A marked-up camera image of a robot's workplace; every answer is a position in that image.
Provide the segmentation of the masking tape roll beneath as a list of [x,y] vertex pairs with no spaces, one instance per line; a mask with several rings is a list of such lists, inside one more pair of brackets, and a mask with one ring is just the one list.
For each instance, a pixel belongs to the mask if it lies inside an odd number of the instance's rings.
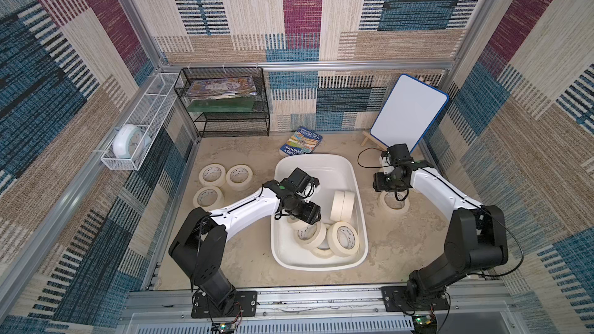
[[378,205],[381,210],[392,215],[403,215],[408,212],[410,207],[409,199],[398,200],[396,194],[392,192],[381,192],[378,199]]

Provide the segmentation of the masking tape roll one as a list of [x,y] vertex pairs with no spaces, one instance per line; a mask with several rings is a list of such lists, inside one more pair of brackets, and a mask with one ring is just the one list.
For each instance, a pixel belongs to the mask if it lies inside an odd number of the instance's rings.
[[247,165],[235,165],[226,174],[226,181],[232,190],[246,190],[254,179],[252,169]]

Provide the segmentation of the masking tape roll five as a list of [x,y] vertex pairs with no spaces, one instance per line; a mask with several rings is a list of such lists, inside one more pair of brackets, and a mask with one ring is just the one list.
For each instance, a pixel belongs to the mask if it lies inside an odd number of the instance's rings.
[[224,194],[216,186],[205,186],[199,189],[193,196],[193,205],[210,212],[224,206]]

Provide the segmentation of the masking tape roll three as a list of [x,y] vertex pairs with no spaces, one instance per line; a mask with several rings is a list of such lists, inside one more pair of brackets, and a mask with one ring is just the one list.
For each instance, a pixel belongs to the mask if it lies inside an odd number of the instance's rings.
[[222,165],[214,163],[204,166],[199,174],[199,181],[203,186],[221,187],[226,183],[227,170]]

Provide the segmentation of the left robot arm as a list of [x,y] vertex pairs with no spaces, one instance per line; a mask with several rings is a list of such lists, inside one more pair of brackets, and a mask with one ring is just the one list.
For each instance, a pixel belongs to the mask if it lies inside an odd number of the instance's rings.
[[265,182],[250,196],[218,210],[190,211],[169,247],[169,256],[206,295],[210,313],[228,316],[238,309],[237,289],[221,270],[228,241],[262,218],[293,216],[307,225],[321,220],[320,206],[309,200],[320,181],[311,176]]

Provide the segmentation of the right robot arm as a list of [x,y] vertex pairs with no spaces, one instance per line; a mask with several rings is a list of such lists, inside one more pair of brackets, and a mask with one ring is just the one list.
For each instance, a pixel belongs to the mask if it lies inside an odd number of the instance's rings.
[[416,190],[448,219],[444,252],[427,266],[413,271],[404,287],[384,287],[388,312],[447,309],[447,288],[481,270],[507,264],[507,229],[504,214],[495,206],[471,199],[444,179],[425,160],[415,161],[408,146],[398,144],[381,154],[381,170],[374,174],[373,188],[398,195]]

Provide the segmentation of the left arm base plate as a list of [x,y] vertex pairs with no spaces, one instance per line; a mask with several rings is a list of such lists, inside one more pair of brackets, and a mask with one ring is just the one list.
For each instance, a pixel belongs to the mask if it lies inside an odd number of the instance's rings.
[[215,319],[255,317],[258,304],[257,291],[236,291],[230,299],[220,304],[215,303],[208,295],[196,291],[192,296],[192,319]]

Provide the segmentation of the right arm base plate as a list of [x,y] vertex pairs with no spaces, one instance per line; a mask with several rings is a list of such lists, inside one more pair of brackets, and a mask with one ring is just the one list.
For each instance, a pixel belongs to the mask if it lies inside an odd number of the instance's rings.
[[404,285],[382,286],[380,291],[387,312],[414,315],[416,312],[447,311],[450,308],[446,292],[423,295]]

